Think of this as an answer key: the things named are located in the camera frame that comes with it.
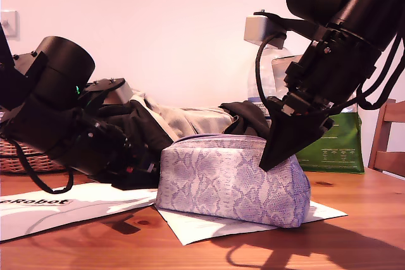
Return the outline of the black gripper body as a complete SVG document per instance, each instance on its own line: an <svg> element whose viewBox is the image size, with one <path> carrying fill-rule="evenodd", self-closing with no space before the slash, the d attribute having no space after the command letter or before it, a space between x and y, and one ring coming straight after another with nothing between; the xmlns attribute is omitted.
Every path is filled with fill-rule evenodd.
<svg viewBox="0 0 405 270"><path fill-rule="evenodd" d="M326 118L346 107L351 94L375 70L382 53L382 36L368 30L294 25L294 31L313 41L298 62L286 69L283 99L270 97L271 118Z"/></svg>

